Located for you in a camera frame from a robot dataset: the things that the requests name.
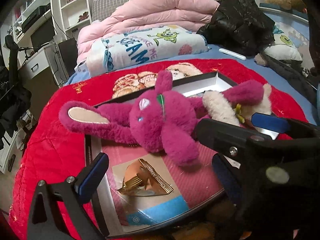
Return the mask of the white desk with drawer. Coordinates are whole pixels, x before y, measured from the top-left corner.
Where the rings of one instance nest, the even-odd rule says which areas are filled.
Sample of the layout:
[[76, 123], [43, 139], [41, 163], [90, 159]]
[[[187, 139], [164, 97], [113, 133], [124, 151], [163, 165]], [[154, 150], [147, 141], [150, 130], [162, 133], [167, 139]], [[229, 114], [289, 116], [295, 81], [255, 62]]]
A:
[[60, 51], [54, 42], [50, 42], [38, 50], [19, 69], [23, 81], [29, 81], [44, 70], [49, 69], [55, 84], [62, 87], [68, 80]]

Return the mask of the white cartoon print blanket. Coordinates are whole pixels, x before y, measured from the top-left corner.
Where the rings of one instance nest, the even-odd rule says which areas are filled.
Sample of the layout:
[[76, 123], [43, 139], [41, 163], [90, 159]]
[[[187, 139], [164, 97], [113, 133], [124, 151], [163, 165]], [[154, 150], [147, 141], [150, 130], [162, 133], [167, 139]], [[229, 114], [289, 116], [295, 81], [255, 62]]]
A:
[[90, 77], [95, 77], [133, 65], [208, 50], [202, 35], [178, 25], [166, 25], [97, 39], [87, 54], [86, 67]]

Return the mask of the pink folded comforter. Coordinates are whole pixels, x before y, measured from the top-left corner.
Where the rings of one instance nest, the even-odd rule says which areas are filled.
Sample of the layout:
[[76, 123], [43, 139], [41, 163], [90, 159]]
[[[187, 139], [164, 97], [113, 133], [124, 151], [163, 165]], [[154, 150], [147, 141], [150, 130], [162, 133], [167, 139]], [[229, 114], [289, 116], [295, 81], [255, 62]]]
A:
[[160, 25], [178, 25], [196, 32], [210, 22], [219, 5], [216, 0], [129, 0], [117, 7], [111, 16], [80, 30], [77, 63], [85, 61], [98, 38]]

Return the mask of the monster print pillow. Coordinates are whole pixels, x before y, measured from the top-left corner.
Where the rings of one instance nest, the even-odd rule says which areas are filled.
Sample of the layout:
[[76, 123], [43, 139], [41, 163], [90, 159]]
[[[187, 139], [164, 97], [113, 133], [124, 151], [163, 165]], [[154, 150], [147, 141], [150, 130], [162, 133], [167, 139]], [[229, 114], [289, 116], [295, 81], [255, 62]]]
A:
[[287, 63], [292, 61], [303, 62], [300, 52], [289, 38], [289, 35], [277, 23], [274, 25], [273, 35], [274, 41], [263, 50], [264, 54], [275, 60]]

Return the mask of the gold triangular snack packet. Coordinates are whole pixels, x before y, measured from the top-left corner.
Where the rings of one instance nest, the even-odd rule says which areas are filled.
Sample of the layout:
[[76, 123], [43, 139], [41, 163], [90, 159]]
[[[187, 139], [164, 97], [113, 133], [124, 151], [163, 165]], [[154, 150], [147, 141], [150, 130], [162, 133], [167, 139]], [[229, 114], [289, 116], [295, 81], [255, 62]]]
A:
[[131, 163], [117, 191], [126, 196], [148, 197], [172, 193], [174, 189], [144, 159]]

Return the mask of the black desk chair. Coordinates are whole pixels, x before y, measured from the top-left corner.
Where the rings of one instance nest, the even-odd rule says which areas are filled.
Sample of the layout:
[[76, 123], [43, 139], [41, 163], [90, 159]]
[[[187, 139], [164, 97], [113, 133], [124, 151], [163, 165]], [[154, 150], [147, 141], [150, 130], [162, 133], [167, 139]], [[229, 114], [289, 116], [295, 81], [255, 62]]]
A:
[[1, 66], [1, 139], [17, 131], [17, 122], [31, 106], [31, 92], [23, 87], [18, 73], [18, 52], [21, 50], [11, 35], [5, 37], [10, 50], [9, 66]]

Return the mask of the black puffer jacket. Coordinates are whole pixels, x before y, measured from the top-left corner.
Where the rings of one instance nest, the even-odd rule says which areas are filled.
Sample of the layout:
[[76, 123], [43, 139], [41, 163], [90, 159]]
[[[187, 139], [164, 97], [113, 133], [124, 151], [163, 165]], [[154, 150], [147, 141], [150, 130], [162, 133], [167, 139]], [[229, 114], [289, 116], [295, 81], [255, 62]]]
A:
[[208, 44], [220, 45], [244, 56], [255, 56], [274, 42], [275, 22], [255, 0], [221, 0], [209, 23], [197, 33]]

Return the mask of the black computer tower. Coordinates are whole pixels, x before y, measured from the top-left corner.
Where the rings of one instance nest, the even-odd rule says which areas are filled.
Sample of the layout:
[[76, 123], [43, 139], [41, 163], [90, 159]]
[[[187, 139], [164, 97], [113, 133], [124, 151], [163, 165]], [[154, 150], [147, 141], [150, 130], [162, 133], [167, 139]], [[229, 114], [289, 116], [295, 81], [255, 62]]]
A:
[[72, 75], [77, 65], [78, 58], [78, 48], [76, 45], [75, 38], [70, 38], [68, 40], [62, 41], [58, 44], [62, 60], [64, 62], [65, 68], [67, 69], [69, 75]]

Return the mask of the black shallow tray box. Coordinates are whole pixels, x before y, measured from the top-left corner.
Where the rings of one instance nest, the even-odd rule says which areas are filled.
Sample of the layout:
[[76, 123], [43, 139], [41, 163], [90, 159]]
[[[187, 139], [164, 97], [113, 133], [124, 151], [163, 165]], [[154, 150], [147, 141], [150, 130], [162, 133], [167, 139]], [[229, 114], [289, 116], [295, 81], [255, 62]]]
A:
[[139, 145], [123, 145], [85, 137], [86, 163], [100, 153], [108, 170], [92, 197], [102, 234], [121, 238], [172, 223], [214, 199], [220, 187], [208, 169], [213, 151], [198, 146], [197, 165], [186, 172], [164, 152], [150, 153]]

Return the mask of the white remote control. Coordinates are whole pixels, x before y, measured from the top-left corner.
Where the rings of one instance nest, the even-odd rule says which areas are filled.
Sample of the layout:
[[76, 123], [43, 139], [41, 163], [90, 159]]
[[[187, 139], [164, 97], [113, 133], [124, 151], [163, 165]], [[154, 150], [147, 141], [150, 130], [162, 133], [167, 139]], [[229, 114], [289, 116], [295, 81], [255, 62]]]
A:
[[244, 55], [238, 54], [238, 53], [230, 51], [228, 49], [219, 48], [219, 52], [226, 54], [226, 55], [229, 55], [229, 56], [232, 56], [232, 57], [235, 57], [235, 58], [243, 60], [243, 61], [245, 61], [247, 59]]

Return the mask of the red embroidered blanket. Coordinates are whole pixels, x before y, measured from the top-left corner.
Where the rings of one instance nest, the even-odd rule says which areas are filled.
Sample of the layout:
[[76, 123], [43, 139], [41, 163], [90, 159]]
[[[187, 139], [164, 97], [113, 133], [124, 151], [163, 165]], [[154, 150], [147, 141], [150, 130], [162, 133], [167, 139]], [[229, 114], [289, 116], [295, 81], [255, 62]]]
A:
[[[19, 239], [26, 239], [31, 201], [39, 180], [59, 183], [67, 176], [78, 174], [85, 165], [84, 136], [68, 132], [58, 119], [60, 107], [69, 100], [82, 101], [91, 106], [110, 100], [117, 79], [133, 77], [144, 72], [157, 73], [168, 67], [177, 67], [184, 73], [218, 71], [236, 83], [254, 79], [272, 85], [272, 111], [276, 116], [306, 121], [302, 104], [292, 96], [295, 90], [270, 68], [233, 59], [192, 59], [160, 61], [144, 66], [103, 74], [66, 85], [50, 98], [42, 110], [39, 123], [27, 144], [20, 168], [16, 174], [13, 202], [9, 211], [9, 225]], [[267, 77], [262, 71], [271, 73]]]

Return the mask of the magenta plush bunny headband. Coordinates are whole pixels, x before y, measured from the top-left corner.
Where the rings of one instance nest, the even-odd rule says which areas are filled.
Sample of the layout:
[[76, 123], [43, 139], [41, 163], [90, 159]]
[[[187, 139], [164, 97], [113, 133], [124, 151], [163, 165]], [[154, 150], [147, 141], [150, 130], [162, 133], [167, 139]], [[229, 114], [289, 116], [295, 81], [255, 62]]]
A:
[[133, 103], [107, 103], [95, 108], [69, 101], [61, 107], [59, 119], [71, 132], [140, 145], [150, 153], [164, 151], [176, 165], [184, 166], [199, 156], [193, 133], [200, 120], [211, 118], [240, 126], [255, 113], [269, 115], [271, 92], [269, 84], [248, 80], [223, 92], [186, 97], [173, 90], [172, 74], [163, 70], [154, 89]]

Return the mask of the white bookshelf unit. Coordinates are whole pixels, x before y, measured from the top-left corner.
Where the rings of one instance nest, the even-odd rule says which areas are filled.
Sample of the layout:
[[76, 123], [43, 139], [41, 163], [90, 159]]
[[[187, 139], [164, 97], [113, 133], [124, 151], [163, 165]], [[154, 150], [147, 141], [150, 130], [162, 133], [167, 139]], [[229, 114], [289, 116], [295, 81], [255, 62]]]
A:
[[51, 20], [55, 33], [78, 38], [81, 28], [92, 23], [90, 6], [91, 0], [18, 0], [9, 13], [8, 33], [17, 43], [25, 43]]

